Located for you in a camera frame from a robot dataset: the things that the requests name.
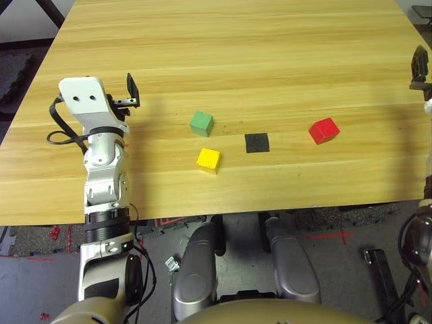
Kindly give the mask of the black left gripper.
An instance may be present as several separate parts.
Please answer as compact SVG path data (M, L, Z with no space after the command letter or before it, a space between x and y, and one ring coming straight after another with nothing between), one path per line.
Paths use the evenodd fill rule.
M127 73L126 83L130 98L114 99L111 94L107 94L109 106L116 117L130 116L130 107L140 106L139 90L131 73Z

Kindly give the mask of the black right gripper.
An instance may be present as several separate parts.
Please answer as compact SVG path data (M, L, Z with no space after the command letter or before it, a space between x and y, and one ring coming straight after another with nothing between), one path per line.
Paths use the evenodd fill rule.
M412 82L410 83L409 89L422 91L424 100L431 99L432 83L426 82L429 73L428 62L429 57L427 50L422 45L418 45L412 56Z

